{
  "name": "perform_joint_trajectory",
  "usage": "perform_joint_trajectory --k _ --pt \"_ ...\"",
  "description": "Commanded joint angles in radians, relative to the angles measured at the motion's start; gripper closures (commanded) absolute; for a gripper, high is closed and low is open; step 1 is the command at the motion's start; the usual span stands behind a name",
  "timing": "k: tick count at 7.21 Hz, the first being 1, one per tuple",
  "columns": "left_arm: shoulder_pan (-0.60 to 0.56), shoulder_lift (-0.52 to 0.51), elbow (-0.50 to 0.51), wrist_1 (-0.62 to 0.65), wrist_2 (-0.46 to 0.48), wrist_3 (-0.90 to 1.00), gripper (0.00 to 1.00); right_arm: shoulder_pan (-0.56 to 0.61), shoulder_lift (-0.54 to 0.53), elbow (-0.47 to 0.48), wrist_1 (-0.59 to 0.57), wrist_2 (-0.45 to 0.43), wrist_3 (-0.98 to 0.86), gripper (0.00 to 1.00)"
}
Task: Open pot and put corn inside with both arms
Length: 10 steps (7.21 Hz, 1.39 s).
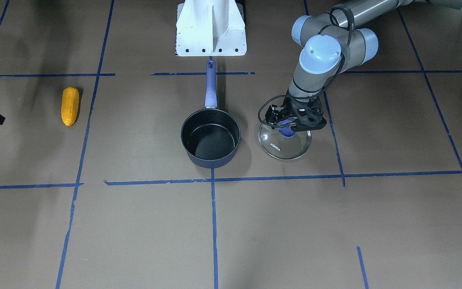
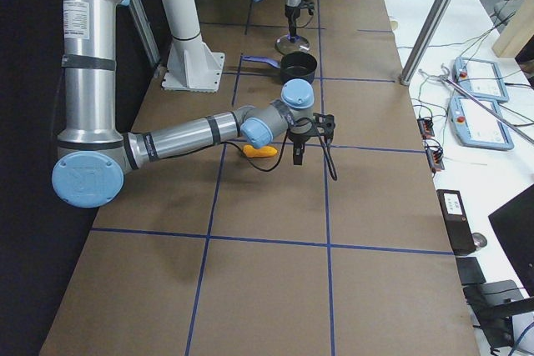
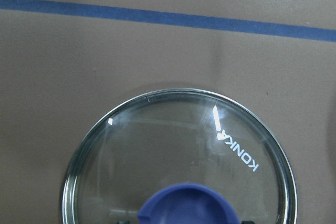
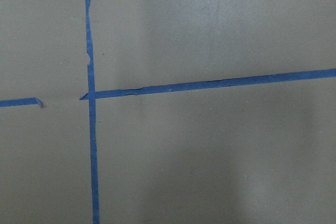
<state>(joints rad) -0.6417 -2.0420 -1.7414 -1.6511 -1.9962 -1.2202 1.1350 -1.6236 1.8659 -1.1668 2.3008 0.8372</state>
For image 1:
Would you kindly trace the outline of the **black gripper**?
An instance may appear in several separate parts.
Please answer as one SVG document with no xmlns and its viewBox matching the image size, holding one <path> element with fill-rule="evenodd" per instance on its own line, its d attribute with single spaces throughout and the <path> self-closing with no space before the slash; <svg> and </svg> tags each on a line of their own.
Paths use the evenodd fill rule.
<svg viewBox="0 0 462 289">
<path fill-rule="evenodd" d="M 277 96 L 270 102 L 282 98 L 280 106 L 267 104 L 265 125 L 271 128 L 290 128 L 293 132 L 323 129 L 328 121 L 323 116 L 322 103 L 319 97 L 308 102 L 296 100 L 291 96 Z"/>
</svg>

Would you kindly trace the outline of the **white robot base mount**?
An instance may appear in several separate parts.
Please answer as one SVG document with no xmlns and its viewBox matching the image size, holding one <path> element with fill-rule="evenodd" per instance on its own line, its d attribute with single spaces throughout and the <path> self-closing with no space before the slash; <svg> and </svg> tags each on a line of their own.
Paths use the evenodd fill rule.
<svg viewBox="0 0 462 289">
<path fill-rule="evenodd" d="M 177 6 L 175 53 L 235 57 L 247 53 L 245 1 L 186 0 Z"/>
</svg>

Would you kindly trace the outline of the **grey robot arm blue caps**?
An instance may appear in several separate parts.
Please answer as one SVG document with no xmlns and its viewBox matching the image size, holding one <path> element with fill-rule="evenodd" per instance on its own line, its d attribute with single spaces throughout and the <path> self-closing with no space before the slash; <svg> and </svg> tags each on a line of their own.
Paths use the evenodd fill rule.
<svg viewBox="0 0 462 289">
<path fill-rule="evenodd" d="M 362 25 L 408 0 L 349 0 L 319 16 L 303 15 L 291 36 L 302 47 L 288 104 L 270 108 L 261 123 L 288 132 L 316 130 L 326 121 L 312 106 L 339 73 L 372 59 L 379 47 L 373 31 Z M 187 0 L 178 5 L 176 53 L 179 56 L 244 55 L 245 22 L 239 5 L 229 0 Z"/>
</svg>

